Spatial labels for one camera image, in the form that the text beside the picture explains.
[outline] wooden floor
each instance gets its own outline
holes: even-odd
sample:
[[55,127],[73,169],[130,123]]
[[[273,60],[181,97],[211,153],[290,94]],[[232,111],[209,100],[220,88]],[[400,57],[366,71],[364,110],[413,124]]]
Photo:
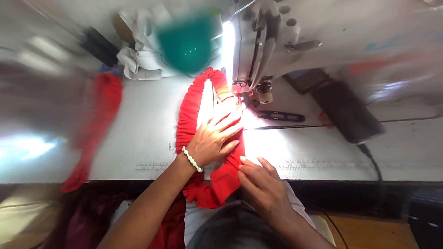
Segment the wooden floor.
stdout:
[[[334,225],[322,215],[339,249],[346,249]],[[330,216],[346,240],[349,249],[418,249],[407,223]]]

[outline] industrial sewing machine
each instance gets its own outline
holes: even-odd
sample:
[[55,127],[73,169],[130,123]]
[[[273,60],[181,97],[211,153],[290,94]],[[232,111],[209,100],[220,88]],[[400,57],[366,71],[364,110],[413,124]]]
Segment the industrial sewing machine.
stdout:
[[222,15],[232,25],[224,24],[224,35],[235,41],[223,45],[223,53],[232,54],[232,92],[253,91],[267,104],[273,81],[282,75],[354,64],[359,71],[347,70],[344,78],[365,101],[439,93],[438,7],[418,0],[235,1]]

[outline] hand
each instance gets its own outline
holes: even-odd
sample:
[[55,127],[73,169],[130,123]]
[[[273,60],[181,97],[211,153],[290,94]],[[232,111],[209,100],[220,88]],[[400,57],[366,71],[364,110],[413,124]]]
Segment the hand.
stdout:
[[240,157],[238,179],[247,193],[247,202],[277,232],[283,233],[300,220],[291,206],[286,187],[277,170],[267,160],[257,157],[263,167]]
[[240,117],[241,112],[224,112],[200,125],[191,142],[186,146],[189,155],[199,167],[219,160],[239,143],[239,140],[234,140],[223,145],[228,138],[243,129],[242,124],[232,125]]

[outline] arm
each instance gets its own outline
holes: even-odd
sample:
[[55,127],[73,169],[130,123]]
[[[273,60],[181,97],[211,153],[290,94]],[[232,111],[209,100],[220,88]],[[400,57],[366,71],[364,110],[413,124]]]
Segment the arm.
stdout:
[[[197,165],[208,165],[234,149],[238,140],[223,143],[243,128],[241,124],[229,127],[239,118],[238,113],[225,113],[198,128],[187,146]],[[157,234],[169,206],[195,172],[195,167],[183,153],[177,155],[165,172],[120,216],[98,248],[146,249]]]
[[257,158],[263,167],[240,157],[238,178],[247,192],[248,202],[256,212],[297,249],[335,249],[291,206],[277,170],[265,159]]

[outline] scissors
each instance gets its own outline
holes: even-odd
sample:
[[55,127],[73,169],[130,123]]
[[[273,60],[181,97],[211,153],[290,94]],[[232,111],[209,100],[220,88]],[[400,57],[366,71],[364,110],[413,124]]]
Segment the scissors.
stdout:
[[301,114],[283,113],[276,111],[258,111],[258,113],[263,114],[258,117],[269,120],[290,121],[297,123],[301,123],[306,120],[306,117]]

